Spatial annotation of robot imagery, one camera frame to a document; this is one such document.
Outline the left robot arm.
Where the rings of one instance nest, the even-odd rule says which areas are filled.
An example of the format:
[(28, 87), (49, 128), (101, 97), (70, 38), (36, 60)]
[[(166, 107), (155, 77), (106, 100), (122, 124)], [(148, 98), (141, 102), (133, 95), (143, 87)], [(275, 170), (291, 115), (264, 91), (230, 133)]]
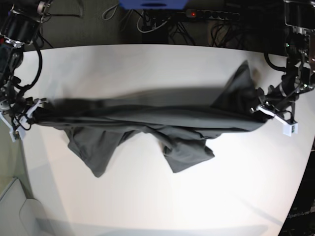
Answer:
[(281, 82), (270, 86), (268, 93), (259, 88), (258, 101), (252, 113), (262, 113), (284, 124), (295, 124), (295, 102), (299, 96), (315, 89), (315, 2), (313, 0), (285, 0), (284, 23), (288, 29), (285, 39), (286, 66), (267, 64), (283, 72)]

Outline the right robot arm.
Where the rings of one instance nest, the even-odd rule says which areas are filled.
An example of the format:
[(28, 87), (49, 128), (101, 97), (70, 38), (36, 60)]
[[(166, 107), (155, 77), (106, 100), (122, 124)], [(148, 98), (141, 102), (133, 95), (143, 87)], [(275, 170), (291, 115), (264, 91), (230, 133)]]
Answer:
[[(13, 141), (23, 138), (33, 124), (33, 113), (46, 99), (25, 98), (37, 83), (43, 66), (36, 38), (51, 7), (50, 0), (2, 0), (0, 2), (0, 118), (9, 128)], [(24, 58), (25, 46), (33, 45), (38, 69), (30, 84), (22, 85), (15, 70)]]

